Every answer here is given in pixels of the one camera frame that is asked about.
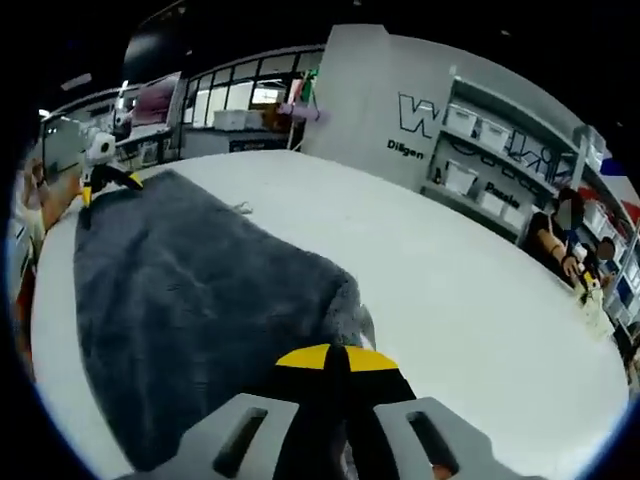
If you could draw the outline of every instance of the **fuzzy gray cloth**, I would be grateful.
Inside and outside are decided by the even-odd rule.
[[[360,345],[356,281],[175,172],[94,199],[74,257],[84,366],[128,459],[148,471],[278,358]]]

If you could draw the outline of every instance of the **black shirt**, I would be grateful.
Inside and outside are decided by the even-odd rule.
[[[538,232],[540,230],[544,230],[546,232],[549,231],[549,216],[542,212],[535,213],[531,217],[531,222],[529,223],[529,229],[527,230],[527,235],[525,236],[522,249],[527,252],[529,256],[547,267],[566,283],[572,285],[571,279],[564,274],[564,271],[560,266],[560,262],[558,262],[553,255],[547,252],[542,245],[542,242],[538,238]],[[551,230],[553,236],[560,240],[563,245],[567,243],[566,232],[560,228],[553,218],[551,218]]]

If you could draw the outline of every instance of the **glass window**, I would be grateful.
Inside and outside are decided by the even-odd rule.
[[[224,102],[227,99],[229,87],[213,87],[209,97],[209,108],[207,109],[207,127],[213,126],[215,113],[224,110]]]
[[[236,83],[229,87],[227,110],[247,110],[251,99],[253,82]]]
[[[233,79],[242,80],[243,78],[255,77],[257,70],[258,70],[257,60],[236,65],[236,68],[233,71]]]
[[[184,102],[184,123],[191,123],[193,120],[193,105],[195,103],[196,89],[198,88],[198,80],[191,80],[187,87],[187,95]]]
[[[289,73],[293,69],[295,55],[281,55],[262,60],[260,75],[272,75],[274,73]]]
[[[296,95],[298,95],[298,90],[300,90],[301,85],[301,78],[295,78],[293,82],[291,82],[291,90],[289,91],[289,98],[287,100],[287,103],[293,103],[293,101],[296,99]]]
[[[306,72],[307,70],[313,70],[320,66],[322,60],[322,52],[310,52],[300,54],[300,60],[298,60],[298,67],[296,71]]]
[[[221,83],[227,83],[231,80],[231,69],[225,68],[224,70],[218,70],[216,76],[213,79],[214,85],[220,85]]]
[[[209,101],[209,88],[211,87],[212,74],[205,75],[200,79],[198,94],[193,109],[193,126],[204,127],[207,116],[207,102]]]
[[[268,104],[284,101],[287,87],[282,80],[258,80],[251,103]]]

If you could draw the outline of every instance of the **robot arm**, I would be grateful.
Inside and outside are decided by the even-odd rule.
[[[114,182],[133,190],[142,190],[135,172],[123,169],[115,161],[116,139],[113,135],[92,127],[86,132],[84,168],[82,172],[82,201],[91,204],[92,195]]]

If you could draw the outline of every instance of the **wall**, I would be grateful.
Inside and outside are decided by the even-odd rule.
[[[339,25],[329,37],[316,84],[326,124],[306,127],[303,150],[417,191],[459,75],[511,98],[571,137],[582,122],[551,95],[486,59],[379,25]],[[403,111],[411,112],[401,118]],[[392,139],[423,154],[403,156]]]

